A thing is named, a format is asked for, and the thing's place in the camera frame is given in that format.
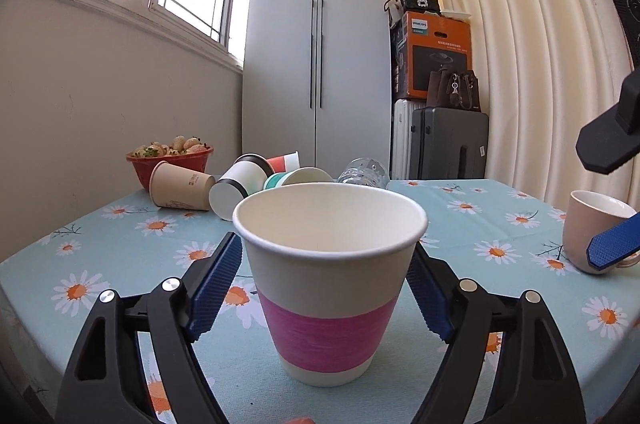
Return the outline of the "operator hand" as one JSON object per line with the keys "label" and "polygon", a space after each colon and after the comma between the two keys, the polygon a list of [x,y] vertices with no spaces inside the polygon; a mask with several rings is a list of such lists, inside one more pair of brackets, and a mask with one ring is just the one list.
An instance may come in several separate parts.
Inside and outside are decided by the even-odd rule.
{"label": "operator hand", "polygon": [[311,418],[296,418],[295,420],[288,421],[285,424],[314,424]]}

